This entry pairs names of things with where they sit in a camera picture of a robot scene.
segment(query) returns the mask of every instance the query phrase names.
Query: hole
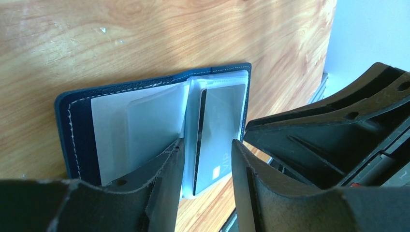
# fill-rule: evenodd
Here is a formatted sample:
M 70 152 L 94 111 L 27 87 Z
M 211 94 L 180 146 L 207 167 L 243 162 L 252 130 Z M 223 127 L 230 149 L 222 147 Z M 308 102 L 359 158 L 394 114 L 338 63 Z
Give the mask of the hole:
M 117 181 L 117 186 L 123 186 L 123 185 L 125 185 L 126 183 L 127 183 L 126 180 L 118 180 L 118 181 Z
M 401 83 L 401 85 L 398 86 L 397 90 L 401 92 L 401 91 L 404 91 L 408 88 L 410 88 L 410 81 L 406 81 L 406 82 Z
M 345 118 L 345 119 L 348 119 L 348 120 L 353 120 L 353 119 L 355 119 L 357 116 L 359 116 L 359 113 L 358 113 L 358 112 L 350 112 L 350 113 L 346 114 L 346 115 L 344 116 L 344 118 Z

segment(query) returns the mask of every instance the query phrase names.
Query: open wallet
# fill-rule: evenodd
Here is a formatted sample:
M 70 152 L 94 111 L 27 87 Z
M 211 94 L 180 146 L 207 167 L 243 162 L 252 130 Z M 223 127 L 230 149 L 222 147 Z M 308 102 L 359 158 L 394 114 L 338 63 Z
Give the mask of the open wallet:
M 60 94 L 55 110 L 68 177 L 109 186 L 183 138 L 181 193 L 201 195 L 232 174 L 250 73 L 250 63 L 239 63 Z

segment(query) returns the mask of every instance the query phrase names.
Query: tabletop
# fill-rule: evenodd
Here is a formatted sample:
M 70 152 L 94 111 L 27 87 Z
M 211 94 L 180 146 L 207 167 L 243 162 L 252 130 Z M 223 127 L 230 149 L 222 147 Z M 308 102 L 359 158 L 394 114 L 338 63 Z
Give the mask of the tabletop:
M 248 120 L 307 103 L 336 0 L 0 1 L 0 178 L 66 178 L 54 99 L 64 91 L 252 63 Z M 266 155 L 249 148 L 262 159 Z M 182 200 L 177 231 L 218 231 L 232 180 Z

